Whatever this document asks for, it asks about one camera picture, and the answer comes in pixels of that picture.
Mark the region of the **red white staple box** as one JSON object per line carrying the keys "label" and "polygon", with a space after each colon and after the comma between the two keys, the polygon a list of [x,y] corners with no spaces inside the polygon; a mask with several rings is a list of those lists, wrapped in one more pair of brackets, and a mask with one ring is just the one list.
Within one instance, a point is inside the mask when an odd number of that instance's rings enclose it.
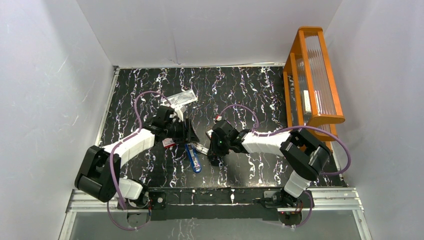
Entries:
{"label": "red white staple box", "polygon": [[171,148],[171,147],[175,146],[176,143],[173,141],[172,138],[165,138],[162,141],[162,145],[163,145],[164,148]]}

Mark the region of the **silver staple strips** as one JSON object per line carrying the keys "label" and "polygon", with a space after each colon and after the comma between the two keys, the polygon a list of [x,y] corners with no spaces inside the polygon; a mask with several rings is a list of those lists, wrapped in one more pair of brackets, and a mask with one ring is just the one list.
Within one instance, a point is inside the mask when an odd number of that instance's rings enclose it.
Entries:
{"label": "silver staple strips", "polygon": [[207,130],[205,133],[206,133],[206,136],[207,136],[209,139],[211,139],[211,138],[212,138],[212,133],[213,133],[213,130],[212,130],[212,129]]}

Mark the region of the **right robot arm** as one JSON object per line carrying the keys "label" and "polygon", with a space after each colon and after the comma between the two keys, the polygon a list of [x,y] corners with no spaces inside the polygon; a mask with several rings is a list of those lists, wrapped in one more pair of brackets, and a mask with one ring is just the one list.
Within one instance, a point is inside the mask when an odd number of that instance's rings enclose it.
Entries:
{"label": "right robot arm", "polygon": [[281,191],[282,202],[288,207],[301,201],[301,194],[319,177],[332,154],[305,126],[279,133],[259,133],[251,129],[238,131],[228,121],[220,120],[211,129],[207,157],[216,163],[230,152],[283,156],[293,169]]}

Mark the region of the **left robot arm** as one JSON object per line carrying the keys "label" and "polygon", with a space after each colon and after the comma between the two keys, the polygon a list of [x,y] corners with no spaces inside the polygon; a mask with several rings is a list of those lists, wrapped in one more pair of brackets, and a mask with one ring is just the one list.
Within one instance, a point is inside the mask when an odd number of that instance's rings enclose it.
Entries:
{"label": "left robot arm", "polygon": [[130,200],[137,208],[149,203],[148,187],[140,181],[120,176],[124,164],[158,143],[198,143],[192,121],[183,114],[185,106],[161,105],[141,128],[112,144],[90,146],[77,172],[74,186],[95,199],[106,203],[112,198]]}

